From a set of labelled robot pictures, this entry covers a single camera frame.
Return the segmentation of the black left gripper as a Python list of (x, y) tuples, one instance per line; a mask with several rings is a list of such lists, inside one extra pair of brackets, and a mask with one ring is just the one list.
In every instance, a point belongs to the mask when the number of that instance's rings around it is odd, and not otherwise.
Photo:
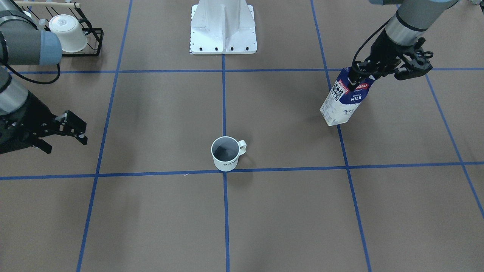
[(433, 52), (425, 51), (424, 37), (419, 37), (410, 45), (398, 45), (383, 30), (371, 46), (370, 55), (363, 61), (354, 60), (349, 68), (349, 91), (354, 91), (364, 80), (393, 74), (397, 80), (407, 80), (424, 76), (433, 69), (430, 59)]

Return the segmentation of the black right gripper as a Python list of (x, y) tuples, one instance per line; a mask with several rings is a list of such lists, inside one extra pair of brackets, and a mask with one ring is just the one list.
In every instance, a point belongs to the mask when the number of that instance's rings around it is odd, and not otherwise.
[(53, 114), (35, 95), (29, 93), (26, 103), (13, 113), (1, 116), (0, 153), (10, 153), (37, 147), (50, 154), (52, 146), (43, 138), (51, 135), (70, 136), (87, 145), (87, 124), (70, 110), (61, 115)]

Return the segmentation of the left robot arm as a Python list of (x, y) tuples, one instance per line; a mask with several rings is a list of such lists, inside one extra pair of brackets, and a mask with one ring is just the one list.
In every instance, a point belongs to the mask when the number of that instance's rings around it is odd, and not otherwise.
[(455, 0), (375, 0), (377, 5), (399, 5), (396, 13), (375, 31), (376, 40), (363, 61), (353, 59), (347, 87), (354, 91), (365, 79), (393, 74), (397, 80), (424, 76), (433, 53), (425, 51), (422, 36)]

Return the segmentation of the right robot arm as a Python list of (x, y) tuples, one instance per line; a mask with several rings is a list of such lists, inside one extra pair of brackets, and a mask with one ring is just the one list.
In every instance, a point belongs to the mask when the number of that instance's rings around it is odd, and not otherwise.
[(14, 65), (52, 65), (59, 69), (61, 42), (54, 33), (41, 30), (13, 0), (1, 4), (1, 154), (37, 147), (49, 154), (52, 146), (44, 141), (51, 135), (70, 136), (82, 145), (86, 122), (67, 110), (57, 116), (14, 75), (22, 77)]

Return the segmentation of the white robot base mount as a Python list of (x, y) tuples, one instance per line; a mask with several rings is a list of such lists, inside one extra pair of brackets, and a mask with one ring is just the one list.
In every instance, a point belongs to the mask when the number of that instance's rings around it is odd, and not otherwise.
[(190, 26), (190, 54), (258, 51), (254, 7), (245, 0), (200, 0), (191, 7)]

